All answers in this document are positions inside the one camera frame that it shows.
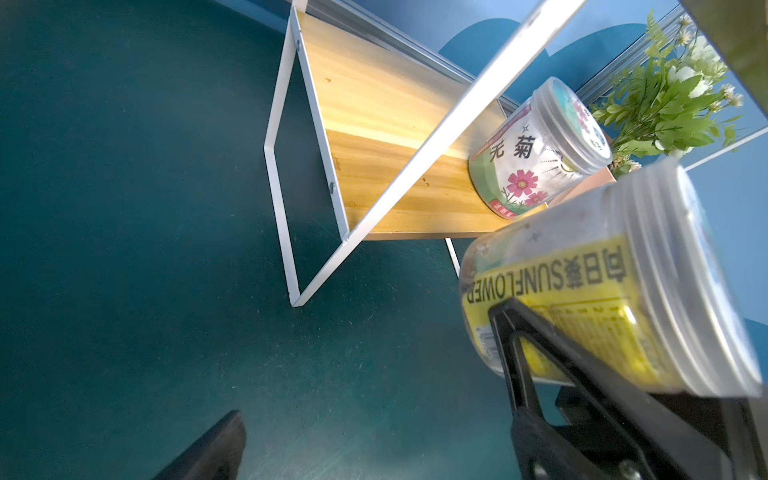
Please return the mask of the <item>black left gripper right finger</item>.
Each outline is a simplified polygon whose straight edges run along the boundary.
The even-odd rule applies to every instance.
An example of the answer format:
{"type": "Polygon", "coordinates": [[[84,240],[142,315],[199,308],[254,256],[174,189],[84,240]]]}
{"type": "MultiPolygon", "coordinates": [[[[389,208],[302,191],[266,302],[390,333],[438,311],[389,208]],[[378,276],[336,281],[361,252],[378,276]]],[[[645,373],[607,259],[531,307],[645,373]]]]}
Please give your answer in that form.
{"type": "Polygon", "coordinates": [[[516,299],[488,312],[524,479],[764,479],[767,398],[649,394],[516,299]],[[568,379],[542,411],[523,344],[568,379]]]}

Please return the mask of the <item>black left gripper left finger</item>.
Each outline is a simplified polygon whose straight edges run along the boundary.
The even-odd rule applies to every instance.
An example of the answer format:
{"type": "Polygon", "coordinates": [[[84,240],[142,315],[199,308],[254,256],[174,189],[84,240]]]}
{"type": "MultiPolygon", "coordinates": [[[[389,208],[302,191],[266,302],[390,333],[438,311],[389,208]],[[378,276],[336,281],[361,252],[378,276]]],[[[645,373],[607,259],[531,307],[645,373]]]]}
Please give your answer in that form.
{"type": "Polygon", "coordinates": [[[153,477],[153,480],[236,479],[246,447],[242,413],[232,410],[153,477]]]}

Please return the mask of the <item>sunflower label seed jar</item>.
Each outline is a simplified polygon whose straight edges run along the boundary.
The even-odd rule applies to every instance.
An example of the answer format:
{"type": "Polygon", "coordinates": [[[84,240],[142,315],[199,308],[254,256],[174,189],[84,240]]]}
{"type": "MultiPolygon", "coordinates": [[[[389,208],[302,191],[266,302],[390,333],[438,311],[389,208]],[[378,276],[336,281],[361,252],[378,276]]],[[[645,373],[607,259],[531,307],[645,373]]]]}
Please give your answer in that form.
{"type": "Polygon", "coordinates": [[[674,159],[476,239],[459,296],[471,342],[495,372],[489,313],[513,298],[645,391],[763,390],[705,212],[674,159]]]}

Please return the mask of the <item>pink flower label seed jar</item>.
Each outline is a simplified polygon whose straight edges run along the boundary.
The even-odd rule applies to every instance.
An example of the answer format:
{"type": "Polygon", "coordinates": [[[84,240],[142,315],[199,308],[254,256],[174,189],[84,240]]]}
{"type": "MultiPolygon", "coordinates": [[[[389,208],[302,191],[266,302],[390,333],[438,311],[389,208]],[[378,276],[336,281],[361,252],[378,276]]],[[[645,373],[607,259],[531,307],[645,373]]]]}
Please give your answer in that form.
{"type": "Polygon", "coordinates": [[[511,220],[608,167],[600,125],[562,80],[548,78],[468,159],[486,206],[511,220]]]}

